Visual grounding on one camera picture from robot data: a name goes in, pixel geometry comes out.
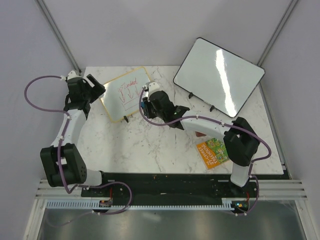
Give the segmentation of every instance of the book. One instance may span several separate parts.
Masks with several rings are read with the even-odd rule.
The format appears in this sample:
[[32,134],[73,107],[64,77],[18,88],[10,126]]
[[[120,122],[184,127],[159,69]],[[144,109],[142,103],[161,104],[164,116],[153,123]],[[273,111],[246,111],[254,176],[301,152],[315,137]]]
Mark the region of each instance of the book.
[[212,169],[229,160],[225,144],[216,138],[199,143],[196,147],[208,169]]

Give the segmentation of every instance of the red handwriting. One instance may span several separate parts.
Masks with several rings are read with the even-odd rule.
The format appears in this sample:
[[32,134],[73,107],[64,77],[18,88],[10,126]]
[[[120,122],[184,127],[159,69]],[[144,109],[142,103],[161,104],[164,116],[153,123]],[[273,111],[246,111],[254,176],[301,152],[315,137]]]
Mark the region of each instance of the red handwriting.
[[137,96],[139,96],[139,92],[137,90],[137,85],[138,81],[137,78],[134,79],[134,81],[130,81],[129,83],[123,83],[119,88],[118,92],[120,93],[121,96],[119,96],[121,102],[125,103],[126,102],[126,95],[124,92],[127,92],[127,95],[129,96],[130,99],[133,99],[134,94],[131,94],[129,87],[134,86],[135,87],[135,93]]

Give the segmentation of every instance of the black clip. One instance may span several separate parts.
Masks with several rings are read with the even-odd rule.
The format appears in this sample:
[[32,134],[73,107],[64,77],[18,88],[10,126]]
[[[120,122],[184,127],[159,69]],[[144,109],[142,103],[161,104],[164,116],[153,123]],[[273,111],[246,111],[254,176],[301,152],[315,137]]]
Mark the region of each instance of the black clip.
[[123,116],[124,120],[128,123],[129,119],[127,118],[127,116]]

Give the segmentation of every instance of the gray floor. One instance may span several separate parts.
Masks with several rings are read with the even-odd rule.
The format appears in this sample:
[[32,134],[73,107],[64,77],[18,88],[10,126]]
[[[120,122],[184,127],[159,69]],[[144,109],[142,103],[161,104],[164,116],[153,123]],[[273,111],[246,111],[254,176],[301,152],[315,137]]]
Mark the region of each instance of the gray floor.
[[[47,209],[53,224],[88,210]],[[42,223],[39,240],[305,240],[294,202],[258,202],[247,216],[219,211],[130,210],[90,214],[63,227]]]

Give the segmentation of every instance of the marble table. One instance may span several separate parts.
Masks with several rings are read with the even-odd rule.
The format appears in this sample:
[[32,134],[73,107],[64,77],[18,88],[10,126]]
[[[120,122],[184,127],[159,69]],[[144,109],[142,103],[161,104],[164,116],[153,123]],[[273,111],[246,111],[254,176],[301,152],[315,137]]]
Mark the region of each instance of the marble table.
[[[87,67],[84,76],[92,74],[104,84],[136,67]],[[188,99],[188,93],[174,85],[173,78],[178,66],[145,67],[152,80],[156,81],[175,105],[230,122],[233,119],[213,110],[196,97]],[[283,174],[283,168],[271,132],[265,106],[257,87],[240,113],[250,123],[254,131],[272,149],[269,159],[254,164],[254,174]],[[83,126],[77,148],[88,169],[117,173],[180,173],[180,174],[230,174],[232,162],[227,161],[213,169],[207,169],[196,144],[210,137],[196,137],[194,132],[182,131],[168,126],[148,124],[137,112],[125,120],[112,123],[102,103],[97,100],[91,105],[88,119]],[[255,157],[267,154],[260,144]]]

